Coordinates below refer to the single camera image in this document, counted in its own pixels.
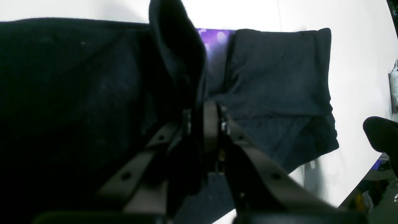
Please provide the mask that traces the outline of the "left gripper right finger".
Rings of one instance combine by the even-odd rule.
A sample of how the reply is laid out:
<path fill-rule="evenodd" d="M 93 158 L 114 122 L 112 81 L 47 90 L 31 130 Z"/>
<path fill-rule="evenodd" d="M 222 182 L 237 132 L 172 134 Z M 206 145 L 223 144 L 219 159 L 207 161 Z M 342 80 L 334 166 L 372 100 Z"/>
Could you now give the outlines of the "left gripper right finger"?
<path fill-rule="evenodd" d="M 368 223 L 363 213 L 332 207 L 297 184 L 213 101 L 204 103 L 204 154 L 208 172 L 226 177 L 234 224 Z"/>

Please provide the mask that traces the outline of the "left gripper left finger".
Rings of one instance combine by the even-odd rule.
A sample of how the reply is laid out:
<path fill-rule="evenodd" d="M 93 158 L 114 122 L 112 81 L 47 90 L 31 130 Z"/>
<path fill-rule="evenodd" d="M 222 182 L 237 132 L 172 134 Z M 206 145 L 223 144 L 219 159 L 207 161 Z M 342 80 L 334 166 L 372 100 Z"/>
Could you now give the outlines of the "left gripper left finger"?
<path fill-rule="evenodd" d="M 159 129 L 145 149 L 118 170 L 95 194 L 102 210 L 53 211 L 37 216 L 34 224 L 171 224 L 167 215 L 167 154 L 176 138 L 191 134 L 191 110 L 181 122 Z"/>

